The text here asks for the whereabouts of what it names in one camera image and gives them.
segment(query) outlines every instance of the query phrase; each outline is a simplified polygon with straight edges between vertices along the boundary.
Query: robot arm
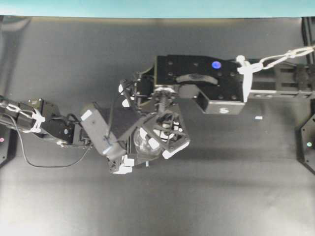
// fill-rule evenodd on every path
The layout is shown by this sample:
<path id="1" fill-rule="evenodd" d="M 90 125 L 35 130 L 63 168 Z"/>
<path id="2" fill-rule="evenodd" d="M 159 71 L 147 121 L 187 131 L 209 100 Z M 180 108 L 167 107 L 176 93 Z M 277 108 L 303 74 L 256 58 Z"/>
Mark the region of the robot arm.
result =
<path id="1" fill-rule="evenodd" d="M 90 104 L 81 121 L 63 117 L 49 102 L 27 104 L 0 98 L 0 123 L 31 132 L 62 147 L 74 146 L 75 125 L 82 126 L 79 140 L 106 156 L 110 172 L 126 174 L 132 167 L 163 156 L 172 157 L 190 143 L 176 98 L 192 99 L 201 111 L 213 115 L 237 115 L 248 98 L 312 99 L 315 97 L 315 66 L 287 63 L 287 58 L 314 51 L 305 47 L 286 54 L 256 60 L 238 56 L 235 61 L 206 56 L 157 56 L 153 67 L 135 80 L 122 80 L 122 107 L 103 109 Z"/>

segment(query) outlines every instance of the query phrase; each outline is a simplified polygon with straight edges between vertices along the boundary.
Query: black table surface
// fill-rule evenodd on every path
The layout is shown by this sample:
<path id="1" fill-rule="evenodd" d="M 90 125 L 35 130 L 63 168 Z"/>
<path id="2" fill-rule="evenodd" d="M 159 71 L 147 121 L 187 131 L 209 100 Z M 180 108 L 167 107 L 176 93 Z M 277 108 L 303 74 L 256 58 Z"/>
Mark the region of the black table surface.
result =
<path id="1" fill-rule="evenodd" d="M 156 55 L 261 58 L 303 46 L 300 18 L 34 17 L 24 27 L 15 20 L 5 17 L 1 31 L 1 91 L 17 101 L 44 98 L 63 114 L 78 115 L 93 101 L 109 107 L 119 80 Z M 295 130 L 310 116 L 308 102 L 250 100 L 238 116 L 204 115 L 193 101 L 179 102 L 189 147 L 124 176 L 110 174 L 95 150 L 68 169 L 35 169 L 17 142 L 15 158 L 0 168 L 0 234 L 315 235 L 315 176 L 296 160 Z M 82 155 L 23 138 L 38 164 Z"/>

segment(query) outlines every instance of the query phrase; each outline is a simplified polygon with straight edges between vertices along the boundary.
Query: blue sticker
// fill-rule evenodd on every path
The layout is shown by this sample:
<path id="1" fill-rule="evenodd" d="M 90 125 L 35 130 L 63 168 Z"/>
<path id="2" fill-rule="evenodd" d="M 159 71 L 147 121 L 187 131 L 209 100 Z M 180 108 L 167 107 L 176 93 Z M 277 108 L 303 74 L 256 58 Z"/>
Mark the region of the blue sticker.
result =
<path id="1" fill-rule="evenodd" d="M 212 65 L 212 68 L 214 68 L 214 69 L 220 69 L 221 68 L 221 63 L 219 61 L 214 61 L 211 65 Z"/>

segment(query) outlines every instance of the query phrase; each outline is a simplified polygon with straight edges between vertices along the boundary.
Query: white cable tie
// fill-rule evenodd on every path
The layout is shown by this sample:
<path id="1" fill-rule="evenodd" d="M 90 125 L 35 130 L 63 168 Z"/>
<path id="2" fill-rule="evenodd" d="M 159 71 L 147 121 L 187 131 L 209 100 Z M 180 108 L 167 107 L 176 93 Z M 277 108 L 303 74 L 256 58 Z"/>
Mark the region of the white cable tie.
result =
<path id="1" fill-rule="evenodd" d="M 243 100 L 244 102 L 247 102 L 248 96 L 252 89 L 252 74 L 255 72 L 258 72 L 260 70 L 266 70 L 269 69 L 276 64 L 279 64 L 288 58 L 296 58 L 296 57 L 302 57 L 307 54 L 310 54 L 314 52 L 314 47 L 304 47 L 304 48 L 297 48 L 294 50 L 289 50 L 283 55 L 276 55 L 276 56 L 270 56 L 261 59 L 258 63 L 251 64 L 249 61 L 245 60 L 245 57 L 242 55 L 237 56 L 236 61 L 240 63 L 241 67 L 237 68 L 237 71 L 244 75 L 243 78 Z M 269 63 L 268 65 L 264 66 L 263 63 L 267 60 L 273 59 L 273 58 L 279 58 L 276 61 L 273 61 Z"/>
<path id="2" fill-rule="evenodd" d="M 43 122 L 46 121 L 45 117 L 43 117 L 39 110 L 34 109 L 35 113 L 32 114 L 31 118 L 35 120 L 34 126 L 30 130 L 23 131 L 24 133 L 40 133 L 40 126 Z"/>
<path id="3" fill-rule="evenodd" d="M 11 112 L 20 113 L 20 114 L 26 116 L 27 118 L 35 120 L 34 126 L 30 130 L 23 131 L 24 133 L 31 133 L 31 132 L 32 133 L 40 133 L 41 132 L 40 126 L 43 122 L 45 122 L 46 119 L 45 119 L 45 117 L 43 117 L 40 114 L 39 110 L 34 109 L 35 112 L 30 111 L 31 112 L 31 116 L 30 116 L 29 114 L 26 114 L 25 112 L 23 112 L 20 107 L 14 105 L 14 104 L 9 103 L 6 108 Z"/>
<path id="4" fill-rule="evenodd" d="M 237 56 L 236 61 L 240 63 L 241 67 L 237 68 L 237 71 L 244 75 L 243 78 L 243 100 L 247 102 L 248 96 L 252 89 L 252 74 L 263 69 L 263 64 L 258 62 L 251 64 L 249 61 L 245 60 L 242 55 Z"/>

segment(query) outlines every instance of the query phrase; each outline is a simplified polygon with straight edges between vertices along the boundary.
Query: wire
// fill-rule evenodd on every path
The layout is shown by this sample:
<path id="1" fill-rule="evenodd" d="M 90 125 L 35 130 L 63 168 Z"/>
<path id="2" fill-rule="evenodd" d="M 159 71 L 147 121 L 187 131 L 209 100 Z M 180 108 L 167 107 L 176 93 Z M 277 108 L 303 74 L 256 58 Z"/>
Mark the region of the wire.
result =
<path id="1" fill-rule="evenodd" d="M 91 143 L 91 144 L 89 145 L 89 147 L 86 149 L 86 151 L 84 152 L 83 156 L 82 156 L 81 158 L 79 158 L 78 160 L 76 160 L 75 162 L 71 163 L 71 164 L 68 164 L 68 165 L 65 165 L 65 166 L 39 166 L 39 165 L 35 165 L 35 164 L 33 164 L 32 162 L 30 162 L 30 161 L 28 160 L 28 158 L 26 157 L 25 149 L 24 149 L 24 143 L 23 143 L 23 139 L 22 139 L 22 135 L 21 135 L 21 131 L 19 130 L 19 127 L 18 127 L 18 125 L 17 125 L 15 119 L 14 119 L 12 116 L 10 116 L 10 115 L 8 115 L 8 114 L 6 114 L 6 113 L 1 113 L 1 114 L 4 115 L 4 116 L 9 117 L 9 118 L 12 120 L 12 123 L 13 123 L 13 125 L 14 125 L 14 127 L 15 127 L 15 129 L 16 129 L 16 132 L 17 132 L 18 135 L 19 135 L 19 139 L 20 139 L 20 142 L 21 142 L 21 148 L 22 148 L 23 157 L 24 157 L 25 161 L 26 161 L 29 165 L 33 166 L 33 167 L 36 167 L 36 168 L 58 168 L 58 169 L 62 169 L 62 168 L 67 168 L 67 167 L 70 167 L 70 166 L 74 166 L 74 165 L 78 164 L 80 161 L 82 161 L 82 160 L 84 159 L 84 157 L 86 156 L 86 154 L 88 153 L 88 151 L 91 149 L 91 147 L 92 147 L 92 145 L 93 145 L 93 144 Z"/>
<path id="2" fill-rule="evenodd" d="M 78 124 L 81 128 L 82 128 L 82 125 L 79 121 L 79 119 L 72 113 L 69 113 L 67 116 L 66 116 L 66 125 L 69 125 L 70 123 L 73 123 L 73 124 Z"/>
<path id="3" fill-rule="evenodd" d="M 256 63 L 256 62 L 259 62 L 260 61 L 260 59 L 247 59 L 249 62 L 251 62 L 251 63 Z M 232 61 L 232 62 L 236 62 L 236 60 L 235 59 L 229 59 L 228 61 Z M 281 62 L 282 64 L 287 64 L 287 65 L 290 65 L 290 66 L 297 66 L 297 64 L 295 64 L 295 63 L 292 63 L 292 62 L 288 62 L 288 61 L 283 61 L 283 62 Z"/>
<path id="4" fill-rule="evenodd" d="M 109 138 L 110 131 L 111 131 L 112 126 L 113 126 L 115 104 L 116 104 L 118 98 L 120 97 L 120 95 L 123 92 L 125 92 L 127 90 L 127 88 L 129 88 L 132 85 L 132 83 L 134 83 L 134 81 L 130 81 L 129 83 L 127 83 L 126 87 L 121 92 L 118 92 L 117 96 L 115 97 L 115 99 L 114 99 L 114 101 L 112 103 L 112 106 L 110 108 L 110 113 L 109 113 L 109 119 L 108 119 L 108 131 L 107 131 L 107 135 L 106 135 L 107 139 Z"/>

